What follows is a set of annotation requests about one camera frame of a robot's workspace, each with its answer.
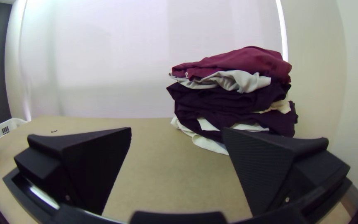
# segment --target cardboard surface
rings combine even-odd
[[[35,223],[2,178],[16,167],[13,157],[28,147],[27,135],[59,136],[132,128],[129,152],[103,215],[128,222],[136,210],[167,213],[221,211],[229,222],[251,218],[247,200],[228,156],[199,148],[168,118],[94,119],[40,117],[0,138],[0,210],[9,223]],[[347,223],[339,203],[331,223]]]

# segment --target stack of clothes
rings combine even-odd
[[[175,101],[171,124],[197,146],[226,155],[225,127],[293,137],[291,68],[279,52],[255,46],[177,65],[169,74],[177,82],[167,87]]]

